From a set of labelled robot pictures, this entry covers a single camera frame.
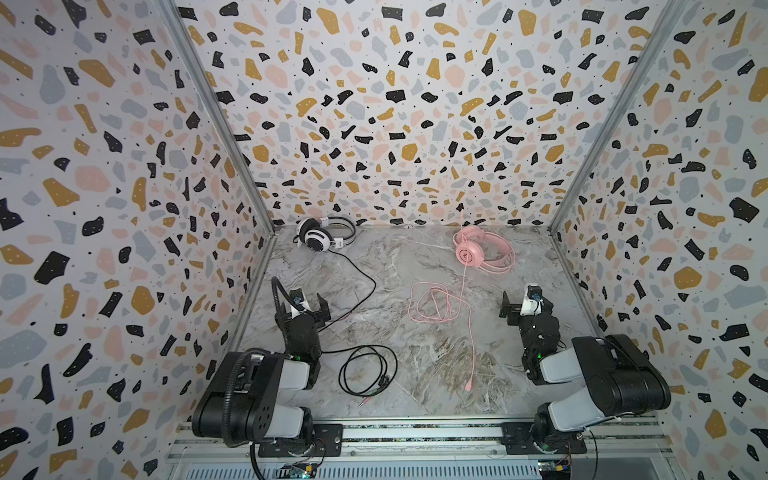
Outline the pink headphones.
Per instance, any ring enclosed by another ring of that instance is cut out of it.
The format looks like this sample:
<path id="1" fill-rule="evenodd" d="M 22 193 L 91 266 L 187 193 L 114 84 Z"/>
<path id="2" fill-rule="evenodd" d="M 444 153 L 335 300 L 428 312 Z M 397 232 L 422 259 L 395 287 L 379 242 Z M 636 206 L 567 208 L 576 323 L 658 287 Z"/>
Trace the pink headphones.
<path id="1" fill-rule="evenodd" d="M 476 268 L 485 273 L 501 275 L 509 273 L 515 263 L 516 255 L 512 244 L 496 233 L 476 225 L 470 225 L 456 232 L 452 241 L 457 260 L 466 267 Z M 495 248 L 499 257 L 489 259 L 485 256 L 484 245 Z"/>

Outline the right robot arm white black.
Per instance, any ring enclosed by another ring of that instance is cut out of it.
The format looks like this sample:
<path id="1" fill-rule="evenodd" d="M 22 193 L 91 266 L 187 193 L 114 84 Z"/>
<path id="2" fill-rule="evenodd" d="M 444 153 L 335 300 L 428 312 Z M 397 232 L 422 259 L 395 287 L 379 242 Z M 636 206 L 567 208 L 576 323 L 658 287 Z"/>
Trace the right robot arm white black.
<path id="1" fill-rule="evenodd" d="M 584 382 L 568 397 L 540 405 L 528 432 L 515 433 L 514 444 L 531 443 L 543 453 L 584 453 L 580 436 L 587 428 L 669 407 L 667 381 L 628 336 L 579 336 L 567 346 L 553 309 L 535 284 L 526 287 L 520 303 L 502 296 L 499 316 L 519 329 L 528 380 L 537 386 Z"/>

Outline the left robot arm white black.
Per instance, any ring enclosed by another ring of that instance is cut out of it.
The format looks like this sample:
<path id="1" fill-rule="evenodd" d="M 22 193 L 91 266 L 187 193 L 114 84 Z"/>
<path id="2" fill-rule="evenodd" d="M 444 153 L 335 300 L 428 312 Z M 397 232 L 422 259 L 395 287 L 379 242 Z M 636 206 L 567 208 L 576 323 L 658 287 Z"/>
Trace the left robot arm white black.
<path id="1" fill-rule="evenodd" d="M 314 386 L 322 356 L 319 328 L 331 318 L 322 296 L 316 310 L 300 289 L 290 298 L 297 304 L 278 301 L 275 315 L 285 351 L 252 347 L 226 354 L 191 417 L 195 436 L 230 448 L 253 444 L 265 458 L 341 454 L 341 424 L 317 423 L 309 408 L 278 403 L 281 392 Z"/>

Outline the white black headphones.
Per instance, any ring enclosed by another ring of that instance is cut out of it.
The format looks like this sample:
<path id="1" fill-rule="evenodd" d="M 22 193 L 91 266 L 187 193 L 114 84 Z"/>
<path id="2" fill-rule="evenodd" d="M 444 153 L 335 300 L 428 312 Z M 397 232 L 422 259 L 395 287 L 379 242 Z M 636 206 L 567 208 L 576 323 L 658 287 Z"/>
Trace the white black headphones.
<path id="1" fill-rule="evenodd" d="M 293 242 L 314 252 L 344 248 L 357 236 L 356 224 L 343 216 L 303 219 L 297 226 Z"/>

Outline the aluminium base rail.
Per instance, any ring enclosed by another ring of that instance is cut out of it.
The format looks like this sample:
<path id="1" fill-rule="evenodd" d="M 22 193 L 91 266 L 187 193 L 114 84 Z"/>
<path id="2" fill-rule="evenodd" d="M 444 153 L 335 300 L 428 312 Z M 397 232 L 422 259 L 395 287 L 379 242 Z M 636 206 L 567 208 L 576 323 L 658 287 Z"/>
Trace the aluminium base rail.
<path id="1" fill-rule="evenodd" d="M 172 479 L 682 479 L 657 419 L 624 417 L 560 453 L 533 445 L 521 417 L 326 418 L 317 452 L 228 448 L 181 428 Z"/>

